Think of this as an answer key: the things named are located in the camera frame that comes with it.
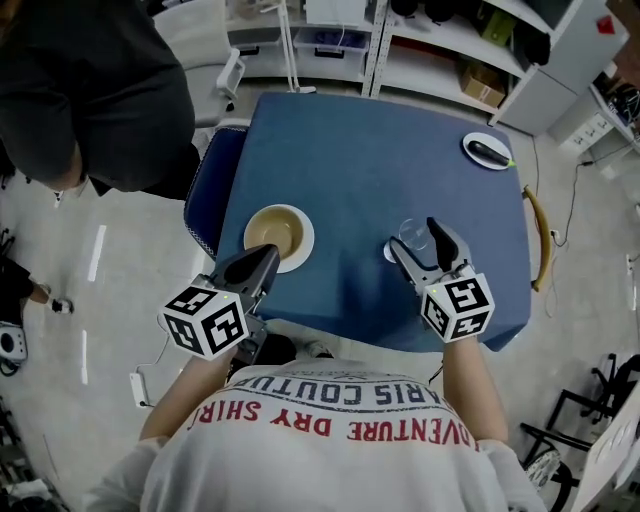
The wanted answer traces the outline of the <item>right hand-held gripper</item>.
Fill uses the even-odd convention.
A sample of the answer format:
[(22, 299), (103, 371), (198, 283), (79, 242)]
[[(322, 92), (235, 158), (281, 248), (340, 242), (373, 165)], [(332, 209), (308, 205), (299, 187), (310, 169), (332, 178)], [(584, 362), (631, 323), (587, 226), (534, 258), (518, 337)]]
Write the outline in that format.
[(423, 265), (396, 237), (388, 242), (394, 261), (421, 299), (424, 325), (444, 343), (483, 333), (495, 310), (485, 275), (475, 270), (469, 246), (457, 232), (434, 217), (428, 217), (426, 225), (439, 267)]

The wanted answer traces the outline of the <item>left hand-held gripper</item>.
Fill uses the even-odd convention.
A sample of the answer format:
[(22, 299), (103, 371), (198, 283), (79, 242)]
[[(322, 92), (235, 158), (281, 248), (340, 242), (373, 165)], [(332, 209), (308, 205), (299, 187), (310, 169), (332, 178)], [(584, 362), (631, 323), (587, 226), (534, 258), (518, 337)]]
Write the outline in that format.
[(255, 314), (270, 293), (280, 265), (276, 245), (246, 249), (200, 274), (161, 306), (161, 325), (173, 344), (192, 356), (213, 361), (232, 349), (244, 365), (255, 363), (266, 339)]

